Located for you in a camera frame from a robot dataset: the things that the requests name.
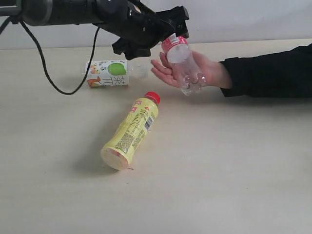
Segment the person's open bare hand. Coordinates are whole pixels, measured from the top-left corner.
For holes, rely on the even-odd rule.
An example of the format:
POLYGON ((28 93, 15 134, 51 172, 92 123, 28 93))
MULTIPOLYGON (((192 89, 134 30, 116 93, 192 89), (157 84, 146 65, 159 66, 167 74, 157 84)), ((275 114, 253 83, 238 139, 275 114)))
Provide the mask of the person's open bare hand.
POLYGON ((233 86, 230 74, 222 63, 211 61, 196 51, 192 51, 192 56, 187 56, 185 61, 178 63, 169 62, 164 52, 159 54, 159 58, 160 63, 151 60, 151 71, 170 86, 181 88, 191 83, 222 89, 231 89, 233 86))

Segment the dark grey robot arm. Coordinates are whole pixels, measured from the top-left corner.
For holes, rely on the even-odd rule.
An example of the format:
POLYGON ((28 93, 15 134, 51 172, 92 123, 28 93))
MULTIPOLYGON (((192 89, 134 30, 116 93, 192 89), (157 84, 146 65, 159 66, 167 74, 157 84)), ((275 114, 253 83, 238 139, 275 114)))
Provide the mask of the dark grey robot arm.
POLYGON ((0 15, 31 26, 93 24, 119 37, 113 52, 127 60, 149 57, 172 34, 189 37, 184 6, 155 12, 139 0, 2 0, 0 15))

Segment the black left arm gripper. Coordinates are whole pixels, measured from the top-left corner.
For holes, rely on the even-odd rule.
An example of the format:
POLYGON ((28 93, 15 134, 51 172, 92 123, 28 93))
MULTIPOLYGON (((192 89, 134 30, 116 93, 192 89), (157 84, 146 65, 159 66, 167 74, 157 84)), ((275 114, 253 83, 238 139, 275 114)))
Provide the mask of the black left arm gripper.
POLYGON ((101 20, 96 26, 119 37, 112 44, 114 54, 127 60, 150 57, 151 49, 172 34, 189 38, 184 6, 153 12, 140 2, 97 0, 95 14, 101 20))

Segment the forearm in black sleeve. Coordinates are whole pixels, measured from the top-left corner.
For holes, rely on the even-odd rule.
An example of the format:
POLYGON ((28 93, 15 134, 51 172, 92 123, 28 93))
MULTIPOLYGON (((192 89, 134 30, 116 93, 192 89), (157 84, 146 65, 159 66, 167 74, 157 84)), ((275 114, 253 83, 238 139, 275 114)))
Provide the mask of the forearm in black sleeve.
POLYGON ((310 98, 312 96, 312 46, 250 58, 227 58, 232 87, 225 97, 310 98))

